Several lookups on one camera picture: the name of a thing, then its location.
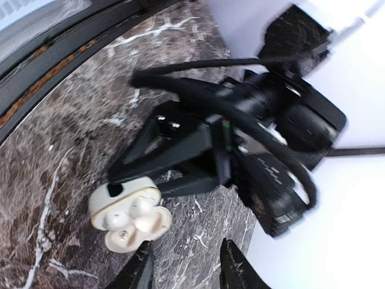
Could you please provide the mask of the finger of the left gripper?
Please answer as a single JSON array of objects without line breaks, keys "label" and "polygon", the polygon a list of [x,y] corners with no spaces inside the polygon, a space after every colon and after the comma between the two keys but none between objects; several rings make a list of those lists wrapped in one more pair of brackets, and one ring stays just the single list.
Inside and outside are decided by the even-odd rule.
[{"label": "finger of the left gripper", "polygon": [[210,193],[219,186],[215,176],[199,169],[169,170],[156,180],[162,197],[183,197]]},{"label": "finger of the left gripper", "polygon": [[108,182],[153,177],[210,148],[210,126],[180,103],[167,101],[153,109],[129,147],[110,166]]}]

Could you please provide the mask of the beige earbud charging case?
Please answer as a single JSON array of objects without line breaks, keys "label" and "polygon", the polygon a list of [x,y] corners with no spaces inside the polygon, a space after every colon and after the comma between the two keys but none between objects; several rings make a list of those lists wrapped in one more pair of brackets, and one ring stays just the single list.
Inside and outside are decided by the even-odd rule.
[{"label": "beige earbud charging case", "polygon": [[91,224],[106,232],[108,250],[133,252],[142,242],[157,240],[170,229],[171,212],[160,206],[160,200],[159,188],[146,176],[101,185],[88,200]]}]

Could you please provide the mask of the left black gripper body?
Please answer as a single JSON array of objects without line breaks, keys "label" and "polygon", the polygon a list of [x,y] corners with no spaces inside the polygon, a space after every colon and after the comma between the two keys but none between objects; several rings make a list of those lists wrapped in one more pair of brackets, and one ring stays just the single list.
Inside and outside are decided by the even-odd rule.
[{"label": "left black gripper body", "polygon": [[212,106],[263,147],[260,152],[242,152],[243,138],[233,138],[232,181],[265,233],[278,237],[316,205],[316,187],[294,153],[252,116],[256,97],[246,87],[225,78],[217,84],[218,99]]}]

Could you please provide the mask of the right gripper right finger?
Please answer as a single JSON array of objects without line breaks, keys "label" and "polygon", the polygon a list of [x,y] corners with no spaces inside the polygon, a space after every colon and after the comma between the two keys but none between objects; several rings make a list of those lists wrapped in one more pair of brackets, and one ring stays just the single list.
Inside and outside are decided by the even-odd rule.
[{"label": "right gripper right finger", "polygon": [[270,289],[231,239],[224,238],[220,247],[221,289]]}]

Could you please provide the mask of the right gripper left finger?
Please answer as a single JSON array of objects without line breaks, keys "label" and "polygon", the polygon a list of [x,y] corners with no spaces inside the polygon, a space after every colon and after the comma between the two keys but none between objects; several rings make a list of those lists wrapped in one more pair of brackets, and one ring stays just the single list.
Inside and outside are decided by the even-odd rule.
[{"label": "right gripper left finger", "polygon": [[152,241],[143,241],[130,260],[105,289],[151,289],[154,283]]}]

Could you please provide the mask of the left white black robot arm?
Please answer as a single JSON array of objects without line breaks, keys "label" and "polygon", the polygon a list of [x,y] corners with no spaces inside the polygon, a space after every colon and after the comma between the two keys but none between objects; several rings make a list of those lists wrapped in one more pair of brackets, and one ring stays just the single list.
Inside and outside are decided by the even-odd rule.
[{"label": "left white black robot arm", "polygon": [[328,57],[333,31],[290,6],[265,32],[256,58],[189,61],[136,70],[135,88],[166,90],[108,170],[112,197],[168,170],[166,197],[235,186],[266,234],[278,237],[317,201],[310,171],[347,119],[304,77]]}]

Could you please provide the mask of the white stem earbud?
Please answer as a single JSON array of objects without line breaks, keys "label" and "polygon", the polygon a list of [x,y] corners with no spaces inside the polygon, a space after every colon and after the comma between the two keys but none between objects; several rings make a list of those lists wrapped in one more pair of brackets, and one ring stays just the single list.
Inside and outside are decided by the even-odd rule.
[{"label": "white stem earbud", "polygon": [[105,214],[103,227],[108,231],[116,231],[126,226],[130,221],[128,214],[124,211],[109,211]]},{"label": "white stem earbud", "polygon": [[138,198],[133,201],[130,207],[130,216],[135,219],[146,215],[153,208],[153,204],[146,198]]}]

